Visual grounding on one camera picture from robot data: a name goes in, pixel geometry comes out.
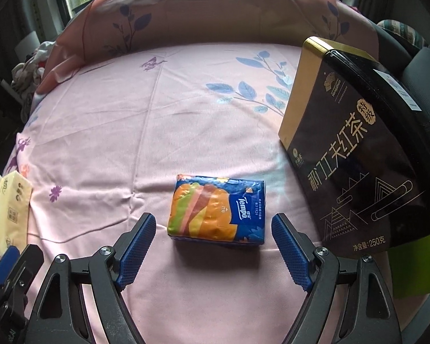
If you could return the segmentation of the yellow soft tissue pack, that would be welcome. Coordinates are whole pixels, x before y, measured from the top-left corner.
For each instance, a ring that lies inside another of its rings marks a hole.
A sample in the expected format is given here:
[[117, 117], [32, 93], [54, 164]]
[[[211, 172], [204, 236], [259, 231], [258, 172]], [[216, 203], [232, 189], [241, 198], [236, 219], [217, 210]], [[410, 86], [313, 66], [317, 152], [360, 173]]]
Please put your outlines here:
[[27, 245], [32, 184], [19, 172], [0, 175], [0, 256], [10, 246], [20, 252]]

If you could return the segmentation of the green open box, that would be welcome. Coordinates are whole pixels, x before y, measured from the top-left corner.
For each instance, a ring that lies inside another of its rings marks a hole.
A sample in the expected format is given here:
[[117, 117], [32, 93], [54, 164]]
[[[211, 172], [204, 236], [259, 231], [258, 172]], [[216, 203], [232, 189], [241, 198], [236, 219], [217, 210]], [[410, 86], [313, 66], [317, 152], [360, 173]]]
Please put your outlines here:
[[388, 250], [395, 298], [430, 294], [430, 235]]

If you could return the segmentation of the pink floral bed sheet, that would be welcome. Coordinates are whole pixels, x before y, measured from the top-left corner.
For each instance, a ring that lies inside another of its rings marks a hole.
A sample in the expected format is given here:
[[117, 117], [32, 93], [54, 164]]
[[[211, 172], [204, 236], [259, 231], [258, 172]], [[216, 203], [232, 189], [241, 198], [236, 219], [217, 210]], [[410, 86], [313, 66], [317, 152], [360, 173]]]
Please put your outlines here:
[[259, 179], [266, 217], [319, 236], [278, 138], [300, 49], [197, 44], [80, 69], [17, 135], [11, 162], [32, 183], [28, 241], [46, 264], [113, 244], [145, 212], [157, 221], [123, 293], [147, 343], [280, 343], [304, 299], [271, 234], [259, 248], [168, 237], [180, 174]]

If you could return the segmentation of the black gold tea box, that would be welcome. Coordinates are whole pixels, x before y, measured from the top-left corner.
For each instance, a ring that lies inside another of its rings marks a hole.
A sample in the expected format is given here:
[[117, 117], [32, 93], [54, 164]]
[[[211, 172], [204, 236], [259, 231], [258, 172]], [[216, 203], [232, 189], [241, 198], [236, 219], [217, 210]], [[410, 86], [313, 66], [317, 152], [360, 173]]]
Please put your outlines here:
[[430, 235], [430, 121], [365, 51], [306, 39], [279, 139], [335, 255]]

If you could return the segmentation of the blue orange Tempo tissue pack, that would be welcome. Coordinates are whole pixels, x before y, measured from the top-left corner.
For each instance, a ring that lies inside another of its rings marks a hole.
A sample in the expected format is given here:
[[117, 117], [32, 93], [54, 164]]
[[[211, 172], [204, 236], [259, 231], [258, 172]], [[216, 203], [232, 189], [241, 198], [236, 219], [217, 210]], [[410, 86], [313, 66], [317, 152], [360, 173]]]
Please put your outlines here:
[[178, 175], [167, 226], [174, 239], [262, 245], [265, 183], [200, 175]]

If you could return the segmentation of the pile of clothes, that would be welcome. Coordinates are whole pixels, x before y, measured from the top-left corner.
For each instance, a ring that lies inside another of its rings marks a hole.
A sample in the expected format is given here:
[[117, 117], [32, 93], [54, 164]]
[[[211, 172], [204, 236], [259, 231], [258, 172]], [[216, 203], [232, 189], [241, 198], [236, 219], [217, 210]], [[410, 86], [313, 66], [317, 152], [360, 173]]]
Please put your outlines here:
[[42, 81], [46, 62], [54, 47], [54, 41], [44, 41], [13, 70], [11, 88], [17, 93], [21, 103], [21, 121], [25, 124], [31, 114], [33, 96]]

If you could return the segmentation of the dark grey sofa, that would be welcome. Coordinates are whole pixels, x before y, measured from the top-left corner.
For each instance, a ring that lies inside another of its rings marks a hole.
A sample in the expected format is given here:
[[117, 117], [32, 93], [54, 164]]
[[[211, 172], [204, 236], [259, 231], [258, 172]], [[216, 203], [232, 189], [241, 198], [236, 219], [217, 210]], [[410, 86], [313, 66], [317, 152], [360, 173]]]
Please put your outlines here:
[[378, 37], [378, 60], [398, 83], [392, 90], [402, 117], [421, 133], [430, 134], [430, 45], [414, 49], [398, 35], [374, 23], [370, 26]]

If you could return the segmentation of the striped cushion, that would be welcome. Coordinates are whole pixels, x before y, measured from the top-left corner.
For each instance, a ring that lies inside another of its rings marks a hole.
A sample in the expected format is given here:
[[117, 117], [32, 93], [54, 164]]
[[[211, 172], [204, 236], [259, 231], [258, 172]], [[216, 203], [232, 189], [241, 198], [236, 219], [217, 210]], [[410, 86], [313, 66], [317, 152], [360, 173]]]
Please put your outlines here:
[[383, 19], [378, 23], [382, 29], [402, 37], [411, 45], [422, 48], [427, 45], [425, 38], [411, 26], [394, 19]]

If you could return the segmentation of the long pink floral pillow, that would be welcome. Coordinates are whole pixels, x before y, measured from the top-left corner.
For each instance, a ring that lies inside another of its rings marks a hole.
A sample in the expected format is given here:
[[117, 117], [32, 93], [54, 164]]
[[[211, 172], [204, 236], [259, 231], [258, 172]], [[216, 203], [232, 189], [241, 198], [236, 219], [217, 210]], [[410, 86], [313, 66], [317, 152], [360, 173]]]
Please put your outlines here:
[[379, 55], [373, 23], [339, 0], [94, 0], [56, 39], [37, 94], [46, 95], [84, 66], [152, 47], [300, 46], [309, 36]]

